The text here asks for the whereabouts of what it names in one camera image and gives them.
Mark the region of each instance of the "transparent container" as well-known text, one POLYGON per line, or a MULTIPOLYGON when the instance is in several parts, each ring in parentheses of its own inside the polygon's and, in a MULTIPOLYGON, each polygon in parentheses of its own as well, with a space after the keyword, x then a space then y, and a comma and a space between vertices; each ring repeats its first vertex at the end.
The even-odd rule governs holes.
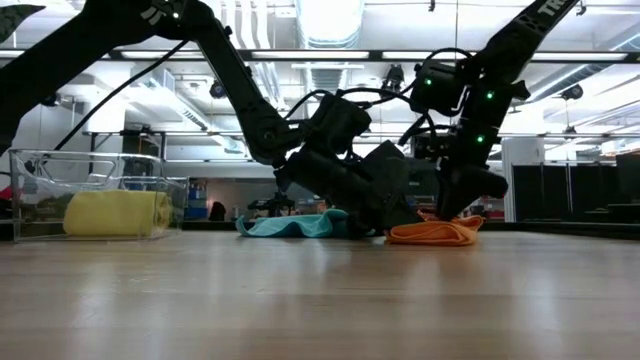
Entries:
POLYGON ((159 158, 11 150, 16 242, 152 240, 175 235, 187 186, 159 158))

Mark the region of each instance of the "desk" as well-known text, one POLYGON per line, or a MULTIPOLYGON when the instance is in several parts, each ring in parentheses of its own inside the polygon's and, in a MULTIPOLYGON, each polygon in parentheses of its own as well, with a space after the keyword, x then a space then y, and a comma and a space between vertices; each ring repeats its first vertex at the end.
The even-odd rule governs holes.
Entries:
POLYGON ((237 239, 0 245, 3 359, 639 359, 640 246, 237 239))

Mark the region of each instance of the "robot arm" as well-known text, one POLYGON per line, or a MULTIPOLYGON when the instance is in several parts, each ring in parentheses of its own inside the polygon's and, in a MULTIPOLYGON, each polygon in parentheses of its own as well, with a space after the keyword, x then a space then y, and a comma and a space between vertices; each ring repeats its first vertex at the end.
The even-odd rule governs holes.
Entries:
POLYGON ((418 68, 412 99, 458 124, 433 142, 440 184, 436 216, 451 220, 480 196, 502 197, 506 180, 488 171, 491 148, 514 98, 526 99, 524 81, 514 82, 544 38, 579 0, 536 0, 496 33, 475 56, 447 66, 426 61, 418 68), (462 100, 462 106, 454 109, 462 100))

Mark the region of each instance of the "ceiling light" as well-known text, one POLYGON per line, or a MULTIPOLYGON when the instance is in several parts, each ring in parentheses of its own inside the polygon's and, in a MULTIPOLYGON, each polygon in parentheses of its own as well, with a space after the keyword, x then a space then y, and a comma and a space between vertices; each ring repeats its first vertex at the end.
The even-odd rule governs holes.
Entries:
MULTIPOLYGON (((385 60, 416 60, 422 61, 429 57, 432 53, 430 51, 385 51, 382 53, 382 58, 385 60)), ((445 51, 436 55, 434 60, 457 60, 464 58, 464 55, 454 51, 445 51)))
POLYGON ((224 136, 244 136, 242 131, 209 131, 209 136, 224 135, 224 136))
POLYGON ((584 61, 585 63, 597 61, 620 61, 627 57, 627 53, 600 53, 600 52, 538 52, 533 55, 533 61, 584 61))
POLYGON ((0 58, 17 58, 22 55, 24 50, 0 50, 0 58))
POLYGON ((291 64, 291 68, 295 70, 347 70, 347 69, 355 69, 362 70, 364 69, 364 65, 362 64, 291 64))
MULTIPOLYGON (((122 56, 128 60, 153 60, 159 59, 167 54, 167 51, 123 51, 122 56)), ((202 60, 204 55, 200 51, 178 51, 172 59, 195 59, 202 60)))
POLYGON ((167 136, 209 136, 204 131, 168 131, 165 133, 167 136))
POLYGON ((335 59, 357 60, 369 58, 368 51, 343 50, 292 50, 292 51, 254 51, 254 59, 335 59))
POLYGON ((247 163, 254 162, 253 159, 188 159, 188 160, 165 160, 168 163, 198 164, 198 163, 247 163))

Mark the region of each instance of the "black panel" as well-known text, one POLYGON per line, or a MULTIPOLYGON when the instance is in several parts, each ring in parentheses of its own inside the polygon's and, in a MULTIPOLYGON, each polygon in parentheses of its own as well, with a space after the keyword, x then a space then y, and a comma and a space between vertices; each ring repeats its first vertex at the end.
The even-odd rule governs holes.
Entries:
POLYGON ((640 154, 625 154, 616 157, 620 176, 620 189, 634 200, 640 200, 640 154))
POLYGON ((602 166, 602 183, 604 202, 609 204, 628 204, 631 197, 620 190, 620 177, 618 168, 614 166, 602 166))
POLYGON ((409 163, 409 183, 405 190, 407 196, 436 196, 438 181, 435 164, 425 160, 407 159, 409 163))
POLYGON ((577 220, 585 212, 606 207, 602 196, 602 174, 599 166, 571 167, 571 202, 577 220))
POLYGON ((547 220, 566 220, 570 215, 567 168, 565 166, 545 166, 542 174, 544 218, 547 220))
POLYGON ((544 214, 540 166, 513 167, 516 221, 539 219, 544 214))

